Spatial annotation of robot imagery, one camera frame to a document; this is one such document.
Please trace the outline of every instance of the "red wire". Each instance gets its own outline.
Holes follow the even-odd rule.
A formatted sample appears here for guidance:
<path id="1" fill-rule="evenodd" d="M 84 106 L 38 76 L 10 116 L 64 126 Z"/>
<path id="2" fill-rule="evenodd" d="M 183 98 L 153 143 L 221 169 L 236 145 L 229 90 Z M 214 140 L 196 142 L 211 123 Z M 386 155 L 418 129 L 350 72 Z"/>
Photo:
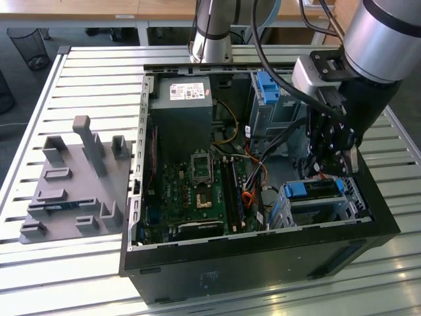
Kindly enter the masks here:
<path id="1" fill-rule="evenodd" d="M 153 174 L 155 173 L 155 150 L 153 148 L 153 144 L 155 143 L 155 129 L 152 129 L 152 174 L 151 178 L 149 179 L 149 183 L 147 184 L 146 192 L 149 190 L 149 187 L 152 184 Z"/>

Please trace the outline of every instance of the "blue latch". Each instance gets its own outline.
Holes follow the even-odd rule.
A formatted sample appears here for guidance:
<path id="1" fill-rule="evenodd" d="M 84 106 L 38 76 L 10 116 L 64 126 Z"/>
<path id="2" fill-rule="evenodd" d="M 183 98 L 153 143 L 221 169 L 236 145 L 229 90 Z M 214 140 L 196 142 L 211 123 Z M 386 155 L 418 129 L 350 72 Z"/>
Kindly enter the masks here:
<path id="1" fill-rule="evenodd" d="M 288 186 L 291 188 L 292 196 L 306 196 L 307 190 L 302 182 L 289 183 Z"/>
<path id="2" fill-rule="evenodd" d="M 257 73 L 257 82 L 263 95 L 264 104 L 276 104 L 281 95 L 278 85 L 266 71 Z"/>
<path id="3" fill-rule="evenodd" d="M 342 194 L 345 192 L 345 186 L 343 185 L 341 179 L 336 179 L 336 186 L 339 189 L 339 192 L 341 192 Z"/>
<path id="4" fill-rule="evenodd" d="M 285 195 L 287 196 L 287 198 L 290 198 L 292 196 L 291 189 L 288 185 L 285 186 Z"/>

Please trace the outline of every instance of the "ram slot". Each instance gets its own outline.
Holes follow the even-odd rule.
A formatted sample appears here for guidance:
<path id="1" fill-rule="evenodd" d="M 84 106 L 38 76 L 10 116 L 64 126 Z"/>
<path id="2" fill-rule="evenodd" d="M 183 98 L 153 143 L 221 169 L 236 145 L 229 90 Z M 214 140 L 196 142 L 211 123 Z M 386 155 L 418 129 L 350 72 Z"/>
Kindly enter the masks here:
<path id="1" fill-rule="evenodd" d="M 233 164 L 223 157 L 220 161 L 222 190 L 224 192 L 224 201 L 226 216 L 228 220 L 228 230 L 230 232 L 239 232 L 241 221 L 237 210 L 237 181 L 234 178 Z"/>
<path id="2" fill-rule="evenodd" d="M 234 161 L 233 157 L 231 157 L 230 164 L 231 164 L 232 174 L 233 174 L 233 178 L 234 178 L 235 194 L 237 196 L 236 205 L 237 205 L 239 224 L 241 225 L 242 228 L 244 228 L 245 227 L 244 208 L 243 208 L 243 201 L 241 199 L 241 188 L 239 187 L 239 183 L 237 181 L 237 171 L 235 171 L 235 161 Z"/>

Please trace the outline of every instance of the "table surface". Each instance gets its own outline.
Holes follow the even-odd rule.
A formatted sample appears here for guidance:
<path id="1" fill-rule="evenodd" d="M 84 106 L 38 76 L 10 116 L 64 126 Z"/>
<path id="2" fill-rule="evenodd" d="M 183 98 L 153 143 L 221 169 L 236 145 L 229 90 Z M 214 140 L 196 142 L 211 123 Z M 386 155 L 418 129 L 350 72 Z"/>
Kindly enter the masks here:
<path id="1" fill-rule="evenodd" d="M 0 0 L 0 18 L 46 20 L 193 20 L 195 0 Z M 324 17 L 308 9 L 309 19 Z M 283 0 L 278 20 L 300 18 L 297 0 Z"/>
<path id="2" fill-rule="evenodd" d="M 274 46 L 265 51 L 270 62 L 291 63 L 314 49 L 323 48 Z M 233 56 L 241 64 L 258 61 L 251 46 L 234 46 Z M 121 234 L 19 244 L 19 229 L 45 160 L 40 148 L 47 135 L 59 134 L 66 144 L 79 144 L 79 137 L 71 133 L 72 120 L 89 115 L 91 129 L 103 142 L 121 134 L 136 150 L 143 65 L 169 61 L 188 63 L 187 49 L 73 47 L 68 55 L 57 56 L 0 191 L 2 316 L 354 316 L 421 311 L 421 158 L 393 113 L 379 117 L 360 151 L 402 233 L 335 276 L 148 306 L 130 280 L 118 276 Z"/>
<path id="3" fill-rule="evenodd" d="M 113 20 L 135 18 L 139 0 L 0 0 L 0 18 Z"/>
<path id="4" fill-rule="evenodd" d="M 139 0 L 138 18 L 141 20 L 193 20 L 196 0 Z M 324 18 L 322 9 L 307 9 L 307 17 Z M 278 20 L 301 19 L 297 0 L 282 0 Z"/>

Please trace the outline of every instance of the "white label sticker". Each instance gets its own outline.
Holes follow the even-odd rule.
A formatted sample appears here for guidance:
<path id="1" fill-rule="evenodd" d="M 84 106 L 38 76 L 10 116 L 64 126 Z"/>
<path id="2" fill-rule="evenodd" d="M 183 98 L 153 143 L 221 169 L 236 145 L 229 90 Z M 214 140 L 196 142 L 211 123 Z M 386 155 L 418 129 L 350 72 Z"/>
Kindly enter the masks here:
<path id="1" fill-rule="evenodd" d="M 120 14 L 116 15 L 116 18 L 134 18 L 134 15 Z"/>
<path id="2" fill-rule="evenodd" d="M 251 128 L 250 126 L 245 126 L 245 137 L 250 138 L 251 137 Z"/>
<path id="3" fill-rule="evenodd" d="M 204 99 L 205 89 L 203 83 L 172 84 L 170 86 L 170 100 Z"/>
<path id="4" fill-rule="evenodd" d="M 263 224 L 263 215 L 261 212 L 257 212 L 256 219 L 260 222 L 260 224 Z"/>

